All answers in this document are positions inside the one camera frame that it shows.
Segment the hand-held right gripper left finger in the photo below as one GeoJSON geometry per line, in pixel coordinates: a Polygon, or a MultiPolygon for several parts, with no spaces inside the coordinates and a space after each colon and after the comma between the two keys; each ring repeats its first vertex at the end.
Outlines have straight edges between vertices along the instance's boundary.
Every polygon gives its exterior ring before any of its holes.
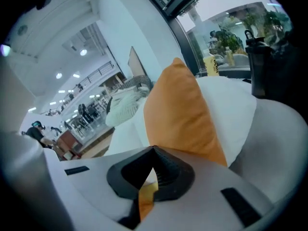
{"type": "Polygon", "coordinates": [[[109,219],[133,230],[141,222],[138,200],[118,197],[108,184],[106,175],[112,165],[140,151],[134,149],[102,157],[62,161],[60,164],[64,170],[73,171],[68,175],[70,182],[92,206],[109,219]]]}

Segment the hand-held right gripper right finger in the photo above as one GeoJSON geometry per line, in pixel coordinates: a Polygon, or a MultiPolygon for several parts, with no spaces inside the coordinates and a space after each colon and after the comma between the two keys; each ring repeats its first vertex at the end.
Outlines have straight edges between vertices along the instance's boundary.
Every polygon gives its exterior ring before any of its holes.
{"type": "Polygon", "coordinates": [[[234,188],[261,216],[273,209],[266,195],[227,167],[181,151],[167,152],[193,167],[194,183],[178,200],[156,202],[136,230],[240,231],[244,225],[221,193],[226,188],[234,188]]]}

